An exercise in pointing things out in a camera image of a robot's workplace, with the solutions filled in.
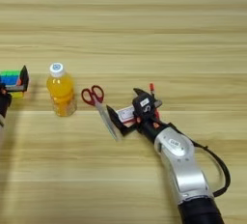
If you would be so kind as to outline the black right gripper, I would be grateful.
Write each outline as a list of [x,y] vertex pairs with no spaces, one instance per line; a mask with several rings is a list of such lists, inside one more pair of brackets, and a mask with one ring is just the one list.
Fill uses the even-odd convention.
[[[147,92],[139,88],[133,88],[133,91],[138,97],[148,95]],[[141,106],[139,101],[134,104],[134,116],[136,118],[137,125],[132,126],[125,126],[113,108],[110,106],[106,106],[106,108],[110,120],[120,131],[122,136],[126,136],[137,128],[140,133],[145,135],[153,143],[157,135],[168,127],[167,124],[162,123],[156,117],[155,106],[153,102],[150,102],[144,106]]]

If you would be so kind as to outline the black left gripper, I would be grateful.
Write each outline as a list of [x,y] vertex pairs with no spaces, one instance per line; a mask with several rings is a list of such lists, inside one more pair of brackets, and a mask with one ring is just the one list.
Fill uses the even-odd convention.
[[7,110],[12,102],[12,95],[8,92],[26,92],[29,84],[29,74],[26,67],[23,67],[19,75],[19,85],[5,85],[0,83],[0,115],[6,117]]

